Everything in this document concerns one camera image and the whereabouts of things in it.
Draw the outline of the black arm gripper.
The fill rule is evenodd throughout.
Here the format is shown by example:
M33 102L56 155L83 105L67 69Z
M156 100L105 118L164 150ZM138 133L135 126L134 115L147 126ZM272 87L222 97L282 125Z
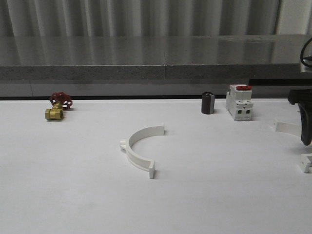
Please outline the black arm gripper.
M292 89L289 91L288 101L291 105L298 103L301 114L301 140L308 146L312 142L312 90Z

